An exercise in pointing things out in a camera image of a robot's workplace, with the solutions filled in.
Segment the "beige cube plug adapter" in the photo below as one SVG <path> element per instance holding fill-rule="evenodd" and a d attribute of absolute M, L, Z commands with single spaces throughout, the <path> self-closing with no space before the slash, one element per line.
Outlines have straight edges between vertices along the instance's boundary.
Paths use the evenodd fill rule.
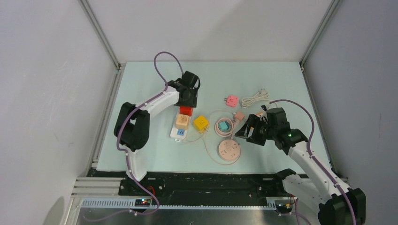
<path fill-rule="evenodd" d="M 184 114 L 178 114 L 175 121 L 177 129 L 188 130 L 190 123 L 190 116 Z"/>

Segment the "yellow cube socket adapter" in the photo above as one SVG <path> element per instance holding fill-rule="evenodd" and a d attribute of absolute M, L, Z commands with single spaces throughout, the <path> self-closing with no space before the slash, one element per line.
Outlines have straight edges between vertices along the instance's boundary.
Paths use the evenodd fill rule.
<path fill-rule="evenodd" d="M 209 122 L 207 120 L 207 118 L 203 115 L 197 117 L 194 121 L 193 121 L 193 127 L 200 133 L 203 133 L 207 130 L 209 125 Z"/>

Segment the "red cube socket adapter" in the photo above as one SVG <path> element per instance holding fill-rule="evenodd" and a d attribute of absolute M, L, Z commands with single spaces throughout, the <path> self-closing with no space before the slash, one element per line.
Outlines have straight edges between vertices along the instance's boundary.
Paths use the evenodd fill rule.
<path fill-rule="evenodd" d="M 182 115 L 187 115 L 187 116 L 191 117 L 193 114 L 193 109 L 194 109 L 193 107 L 189 107 L 189 106 L 180 106 L 179 112 Z"/>

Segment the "white multicolour power strip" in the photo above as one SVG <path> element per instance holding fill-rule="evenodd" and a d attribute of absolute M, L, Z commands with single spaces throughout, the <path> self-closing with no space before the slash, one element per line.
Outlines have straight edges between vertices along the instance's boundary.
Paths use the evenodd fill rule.
<path fill-rule="evenodd" d="M 187 137 L 188 130 L 177 129 L 175 126 L 175 121 L 173 122 L 173 127 L 170 132 L 170 138 L 174 139 L 176 142 L 181 142 L 183 139 L 185 139 Z"/>

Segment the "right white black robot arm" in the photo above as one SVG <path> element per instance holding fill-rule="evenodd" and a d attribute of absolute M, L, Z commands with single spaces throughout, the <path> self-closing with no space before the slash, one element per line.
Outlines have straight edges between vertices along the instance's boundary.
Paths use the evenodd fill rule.
<path fill-rule="evenodd" d="M 303 180 L 295 171 L 285 169 L 275 174 L 273 191 L 297 197 L 315 213 L 321 225 L 363 225 L 366 221 L 366 196 L 353 189 L 321 162 L 310 148 L 309 139 L 292 129 L 283 108 L 265 111 L 265 116 L 250 114 L 234 134 L 247 142 L 265 145 L 267 140 L 295 161 L 308 176 Z"/>

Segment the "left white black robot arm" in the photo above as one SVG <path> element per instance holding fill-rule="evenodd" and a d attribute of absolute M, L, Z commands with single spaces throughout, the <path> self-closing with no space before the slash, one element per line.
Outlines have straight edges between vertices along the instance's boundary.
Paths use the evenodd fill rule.
<path fill-rule="evenodd" d="M 122 150 L 127 159 L 127 175 L 133 179 L 130 189 L 135 194 L 143 195 L 148 189 L 148 182 L 143 179 L 147 174 L 146 155 L 141 149 L 149 139 L 150 120 L 172 105 L 179 107 L 179 115 L 191 117 L 197 106 L 199 89 L 199 77 L 185 71 L 149 100 L 139 105 L 125 102 L 121 106 L 114 135 L 117 138 L 116 146 L 124 146 Z"/>

